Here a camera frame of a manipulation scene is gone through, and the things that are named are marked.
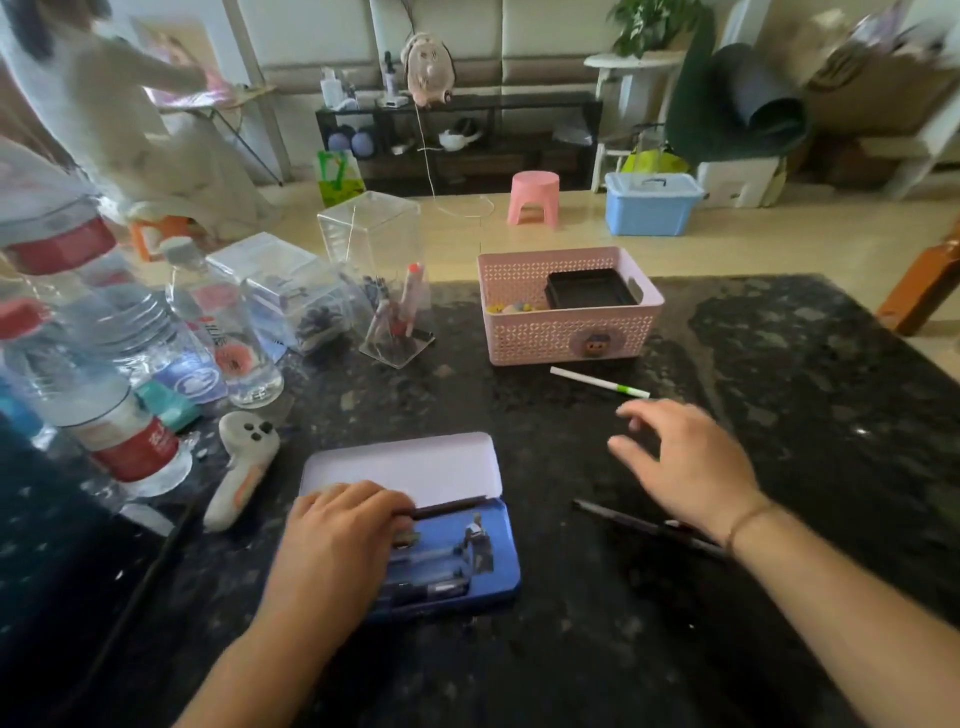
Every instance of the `woman in white dress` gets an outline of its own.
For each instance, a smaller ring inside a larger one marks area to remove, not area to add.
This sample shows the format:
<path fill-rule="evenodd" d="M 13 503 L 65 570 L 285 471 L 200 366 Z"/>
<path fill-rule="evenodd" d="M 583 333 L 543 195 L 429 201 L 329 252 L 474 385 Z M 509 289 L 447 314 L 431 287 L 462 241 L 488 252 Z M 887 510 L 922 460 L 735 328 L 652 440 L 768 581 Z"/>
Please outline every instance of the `woman in white dress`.
<path fill-rule="evenodd" d="M 106 0 L 0 0 L 0 53 L 37 117 L 86 172 L 117 222 L 180 215 L 220 239 L 262 231 L 273 209 L 212 122 L 161 120 L 144 87 L 204 90 L 174 66 L 97 35 Z"/>

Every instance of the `rolled mat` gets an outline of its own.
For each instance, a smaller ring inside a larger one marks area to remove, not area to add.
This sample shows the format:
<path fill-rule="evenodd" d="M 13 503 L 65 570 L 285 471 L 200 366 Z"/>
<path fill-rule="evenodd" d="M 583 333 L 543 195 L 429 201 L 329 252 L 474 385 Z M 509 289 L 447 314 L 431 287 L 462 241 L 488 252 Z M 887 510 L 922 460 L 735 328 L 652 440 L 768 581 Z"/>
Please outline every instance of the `rolled mat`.
<path fill-rule="evenodd" d="M 800 91 L 745 43 L 714 55 L 715 38 L 707 9 L 667 112 L 667 142 L 690 164 L 785 156 L 809 131 Z"/>

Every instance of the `potted plant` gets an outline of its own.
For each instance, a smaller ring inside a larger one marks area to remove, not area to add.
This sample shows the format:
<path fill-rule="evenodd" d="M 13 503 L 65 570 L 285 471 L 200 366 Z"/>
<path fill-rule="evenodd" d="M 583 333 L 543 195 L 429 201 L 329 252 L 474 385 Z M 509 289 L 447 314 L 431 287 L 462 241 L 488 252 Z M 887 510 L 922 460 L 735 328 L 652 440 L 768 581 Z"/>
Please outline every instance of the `potted plant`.
<path fill-rule="evenodd" d="M 641 58 L 663 50 L 681 31 L 693 30 L 703 9 L 700 0 L 619 0 L 609 15 L 623 29 L 613 51 Z"/>

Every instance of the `pink plastic stool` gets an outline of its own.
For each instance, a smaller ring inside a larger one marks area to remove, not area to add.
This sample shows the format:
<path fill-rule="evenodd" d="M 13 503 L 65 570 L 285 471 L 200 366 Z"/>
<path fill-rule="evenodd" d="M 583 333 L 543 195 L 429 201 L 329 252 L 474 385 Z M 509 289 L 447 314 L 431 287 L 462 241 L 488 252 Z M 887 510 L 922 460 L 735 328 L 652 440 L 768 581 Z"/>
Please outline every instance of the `pink plastic stool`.
<path fill-rule="evenodd" d="M 543 222 L 556 228 L 560 217 L 560 175 L 555 172 L 517 172 L 510 190 L 508 223 L 520 224 L 520 211 L 524 205 L 541 206 Z"/>

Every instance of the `hair tie on wrist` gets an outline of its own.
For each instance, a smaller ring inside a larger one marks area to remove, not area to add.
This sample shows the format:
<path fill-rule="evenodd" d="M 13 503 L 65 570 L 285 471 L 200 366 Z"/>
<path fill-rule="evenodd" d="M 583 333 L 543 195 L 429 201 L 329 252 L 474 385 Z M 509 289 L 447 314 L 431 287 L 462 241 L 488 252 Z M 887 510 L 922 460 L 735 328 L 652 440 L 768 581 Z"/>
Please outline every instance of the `hair tie on wrist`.
<path fill-rule="evenodd" d="M 733 528 L 730 529 L 730 535 L 727 537 L 727 541 L 723 544 L 724 550 L 727 553 L 729 553 L 730 556 L 734 556 L 733 539 L 736 537 L 737 532 L 739 532 L 740 529 L 743 528 L 743 526 L 745 526 L 747 523 L 755 519 L 757 516 L 762 516 L 764 513 L 768 513 L 769 511 L 772 511 L 776 508 L 780 508 L 780 506 L 771 500 L 767 503 L 763 503 L 762 505 L 757 506 L 756 508 L 750 509 L 745 514 L 743 514 L 740 518 L 738 518 L 733 523 Z"/>

